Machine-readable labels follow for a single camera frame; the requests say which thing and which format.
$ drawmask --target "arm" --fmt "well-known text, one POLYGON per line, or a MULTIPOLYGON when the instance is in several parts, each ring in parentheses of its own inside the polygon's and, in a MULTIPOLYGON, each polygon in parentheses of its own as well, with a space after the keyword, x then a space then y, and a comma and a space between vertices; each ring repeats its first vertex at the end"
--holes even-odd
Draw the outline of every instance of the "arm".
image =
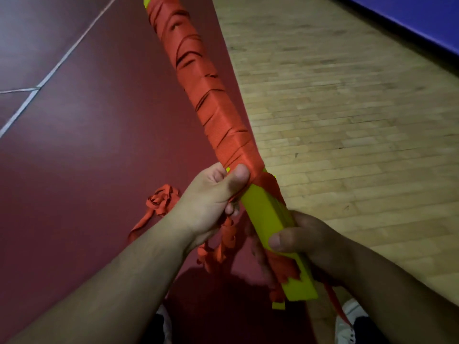
POLYGON ((304 252, 356 298, 392 343, 456 343, 459 308, 321 220, 293 212, 299 227, 273 235, 279 252, 304 252))
POLYGON ((248 169, 226 176, 220 163, 201 172, 175 208, 110 264, 44 313, 10 343, 134 343, 163 301, 184 258, 216 231, 248 169))

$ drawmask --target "left hand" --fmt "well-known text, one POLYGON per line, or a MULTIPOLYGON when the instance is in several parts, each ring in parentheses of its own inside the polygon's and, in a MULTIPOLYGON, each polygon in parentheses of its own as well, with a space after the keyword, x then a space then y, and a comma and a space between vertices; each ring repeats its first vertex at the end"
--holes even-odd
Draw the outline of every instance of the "left hand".
POLYGON ((243 164, 227 174, 221 163, 216 163, 194 178, 165 217, 171 226, 181 230, 180 233, 191 241, 187 252, 217 232, 217 220, 223 212, 238 215, 237 205, 228 200, 244 188, 249 177, 249 169, 243 164))

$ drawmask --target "blue wall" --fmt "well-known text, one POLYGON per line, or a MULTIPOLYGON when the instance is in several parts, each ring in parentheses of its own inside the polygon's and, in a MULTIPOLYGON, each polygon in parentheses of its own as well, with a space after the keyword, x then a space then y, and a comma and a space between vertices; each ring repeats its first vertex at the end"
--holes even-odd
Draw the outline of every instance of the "blue wall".
POLYGON ((459 54, 459 0, 353 0, 459 54))

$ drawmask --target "forearm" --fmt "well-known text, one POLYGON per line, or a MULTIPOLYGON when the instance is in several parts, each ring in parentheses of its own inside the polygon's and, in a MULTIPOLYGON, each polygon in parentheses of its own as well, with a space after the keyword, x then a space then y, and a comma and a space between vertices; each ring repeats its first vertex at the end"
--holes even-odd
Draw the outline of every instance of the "forearm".
POLYGON ((164 218, 11 343, 135 342, 182 265, 177 239, 164 218))
POLYGON ((453 343, 459 308, 369 248, 348 241, 346 288, 391 343, 453 343))

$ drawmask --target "dark pants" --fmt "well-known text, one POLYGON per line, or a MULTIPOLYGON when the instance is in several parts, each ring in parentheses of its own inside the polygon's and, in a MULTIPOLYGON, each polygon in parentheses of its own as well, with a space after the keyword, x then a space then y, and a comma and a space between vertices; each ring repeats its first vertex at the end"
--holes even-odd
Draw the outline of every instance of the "dark pants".
POLYGON ((358 317, 354 323, 354 332, 356 344, 389 344, 369 317, 358 317))

